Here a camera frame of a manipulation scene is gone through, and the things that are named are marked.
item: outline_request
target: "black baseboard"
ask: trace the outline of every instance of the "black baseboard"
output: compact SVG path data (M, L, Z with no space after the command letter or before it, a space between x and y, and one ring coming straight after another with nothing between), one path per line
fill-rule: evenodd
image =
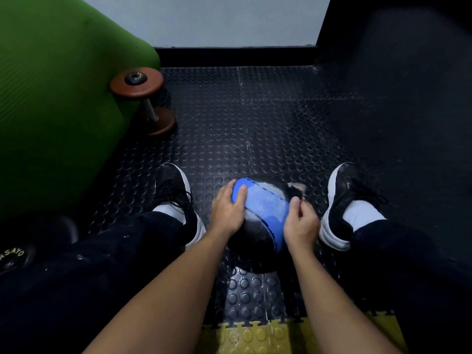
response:
M316 46L246 48L156 48L162 67L224 67L239 65L312 65Z

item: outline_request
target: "white shoe sole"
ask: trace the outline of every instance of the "white shoe sole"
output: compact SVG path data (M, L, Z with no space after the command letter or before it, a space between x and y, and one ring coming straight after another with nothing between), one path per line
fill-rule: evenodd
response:
M190 183L188 182L188 179L187 179L187 176L185 175L185 173L182 171L182 169L180 167L178 167L175 164L172 164L172 163L164 163L164 164L173 165L180 171L180 175L182 175L182 179L184 180L185 190L188 192L188 194L187 194L188 200L191 200L190 195L189 195L190 194ZM195 234L195 237L192 239L192 241L190 241L188 244L185 245L185 250L188 250L190 247L192 247L194 244L196 244L203 237L203 235L206 232L206 227L205 227L202 219L200 218L200 216L197 215L197 213L195 213L195 215L197 216L197 233Z
M320 228L320 239L329 247L339 251L349 250L351 248L351 243L350 241L341 240L339 237L336 237L331 231L331 229L329 228L329 211L333 206L334 195L336 193L336 176L338 175L339 168L344 164L345 163L342 163L336 169L334 169L331 176L329 177L329 181L327 183L328 207L326 213L323 215L322 225Z

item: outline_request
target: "white wall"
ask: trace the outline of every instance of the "white wall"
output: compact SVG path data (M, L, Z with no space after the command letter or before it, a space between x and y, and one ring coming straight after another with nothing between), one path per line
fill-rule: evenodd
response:
M85 0L154 47L315 45L329 0Z

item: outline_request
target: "leg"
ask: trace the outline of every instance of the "leg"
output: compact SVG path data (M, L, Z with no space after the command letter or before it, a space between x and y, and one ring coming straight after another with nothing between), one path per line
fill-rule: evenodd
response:
M426 234L386 220L374 207L375 194L357 183L353 166L339 169L330 178L331 214L323 217L320 238L351 249L356 277L386 297L410 352L468 346L471 270Z
M147 283L195 243L205 228L179 168L160 167L154 211L76 243L0 282L0 341L5 352L81 353Z

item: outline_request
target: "person's right arm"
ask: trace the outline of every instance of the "person's right arm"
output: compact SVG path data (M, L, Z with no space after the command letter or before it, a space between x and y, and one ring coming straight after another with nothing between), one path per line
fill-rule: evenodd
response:
M324 354L398 354L398 349L351 302L313 254L320 220L313 207L290 201L284 238L296 268L311 328Z

